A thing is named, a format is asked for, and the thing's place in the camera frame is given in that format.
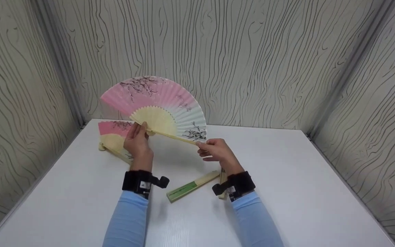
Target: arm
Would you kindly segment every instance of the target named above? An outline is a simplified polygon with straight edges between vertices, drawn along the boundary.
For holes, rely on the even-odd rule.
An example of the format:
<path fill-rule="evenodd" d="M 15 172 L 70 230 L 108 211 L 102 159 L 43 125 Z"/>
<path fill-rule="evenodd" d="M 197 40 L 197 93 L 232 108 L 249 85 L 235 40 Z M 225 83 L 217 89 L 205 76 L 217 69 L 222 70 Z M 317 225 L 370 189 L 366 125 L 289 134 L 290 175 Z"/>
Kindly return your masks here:
<path fill-rule="evenodd" d="M 225 169 L 228 180 L 245 170 L 224 139 L 209 139 L 206 143 L 196 142 L 197 153 L 204 161 L 219 161 Z M 245 247 L 282 247 L 278 230 L 255 191 L 243 195 L 232 202 L 238 223 L 240 238 Z"/>
<path fill-rule="evenodd" d="M 106 230 L 103 247 L 141 247 L 146 236 L 148 200 L 123 191 Z"/>
<path fill-rule="evenodd" d="M 147 123 L 134 123 L 123 147 L 133 156 L 130 170 L 152 172 L 153 152 L 146 134 Z M 124 190 L 106 230 L 103 247 L 142 247 L 146 238 L 146 216 L 149 200 L 144 195 Z"/>
<path fill-rule="evenodd" d="M 255 191 L 232 202 L 245 247 L 283 247 L 278 230 Z"/>

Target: light blue sleeve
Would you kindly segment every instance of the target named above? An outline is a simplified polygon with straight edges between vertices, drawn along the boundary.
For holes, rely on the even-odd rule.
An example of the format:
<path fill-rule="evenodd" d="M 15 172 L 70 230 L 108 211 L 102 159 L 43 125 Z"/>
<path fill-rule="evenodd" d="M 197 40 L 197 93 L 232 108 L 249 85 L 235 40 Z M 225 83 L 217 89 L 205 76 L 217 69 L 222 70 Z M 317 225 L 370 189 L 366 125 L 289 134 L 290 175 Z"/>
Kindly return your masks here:
<path fill-rule="evenodd" d="M 148 204 L 146 198 L 123 191 L 106 230 L 103 247 L 144 246 Z"/>
<path fill-rule="evenodd" d="M 255 191 L 232 202 L 243 247 L 283 247 L 271 216 Z"/>

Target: wall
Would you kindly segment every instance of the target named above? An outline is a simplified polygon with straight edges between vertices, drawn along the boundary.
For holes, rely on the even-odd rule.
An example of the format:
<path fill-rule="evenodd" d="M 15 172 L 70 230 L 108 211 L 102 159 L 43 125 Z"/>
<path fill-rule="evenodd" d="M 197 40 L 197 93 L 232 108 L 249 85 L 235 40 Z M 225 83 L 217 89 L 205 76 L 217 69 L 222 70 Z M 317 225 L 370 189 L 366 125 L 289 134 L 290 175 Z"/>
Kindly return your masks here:
<path fill-rule="evenodd" d="M 395 8 L 315 143 L 395 239 Z"/>
<path fill-rule="evenodd" d="M 78 131 L 28 0 L 0 0 L 0 221 Z"/>
<path fill-rule="evenodd" d="M 138 75 L 172 79 L 207 123 L 307 131 L 379 0 L 49 0 L 87 118 Z"/>

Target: wrist-worn device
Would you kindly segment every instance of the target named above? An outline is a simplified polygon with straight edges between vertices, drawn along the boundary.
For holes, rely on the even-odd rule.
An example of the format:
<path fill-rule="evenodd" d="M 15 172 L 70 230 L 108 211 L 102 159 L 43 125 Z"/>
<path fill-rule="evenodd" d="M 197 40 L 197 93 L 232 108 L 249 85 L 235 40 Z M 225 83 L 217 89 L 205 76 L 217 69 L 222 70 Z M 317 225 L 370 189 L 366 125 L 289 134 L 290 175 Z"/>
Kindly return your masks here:
<path fill-rule="evenodd" d="M 248 172 L 229 175 L 226 179 L 226 182 L 222 184 L 215 184 L 213 192 L 218 196 L 227 189 L 229 199 L 232 202 L 255 189 L 255 184 Z"/>
<path fill-rule="evenodd" d="M 124 175 L 122 190 L 128 190 L 142 195 L 149 199 L 152 184 L 159 188 L 166 188 L 169 184 L 169 178 L 162 176 L 160 179 L 152 176 L 152 172 L 146 170 L 129 170 Z"/>

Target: closed folding fan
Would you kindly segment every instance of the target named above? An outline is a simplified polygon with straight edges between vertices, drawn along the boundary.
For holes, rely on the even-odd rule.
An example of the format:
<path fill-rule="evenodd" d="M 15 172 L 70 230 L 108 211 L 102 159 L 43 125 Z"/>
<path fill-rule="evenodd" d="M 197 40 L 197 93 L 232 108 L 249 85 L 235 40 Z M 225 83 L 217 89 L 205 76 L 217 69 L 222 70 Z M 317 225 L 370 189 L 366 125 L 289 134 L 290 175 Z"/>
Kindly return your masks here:
<path fill-rule="evenodd" d="M 131 127 L 132 122 L 128 121 L 99 122 L 100 144 L 98 149 L 101 151 L 109 150 L 127 164 L 132 164 L 132 155 L 123 148 L 124 140 Z"/>
<path fill-rule="evenodd" d="M 161 77 L 136 77 L 116 84 L 101 99 L 148 131 L 194 144 L 205 141 L 207 124 L 199 103 L 181 85 Z"/>

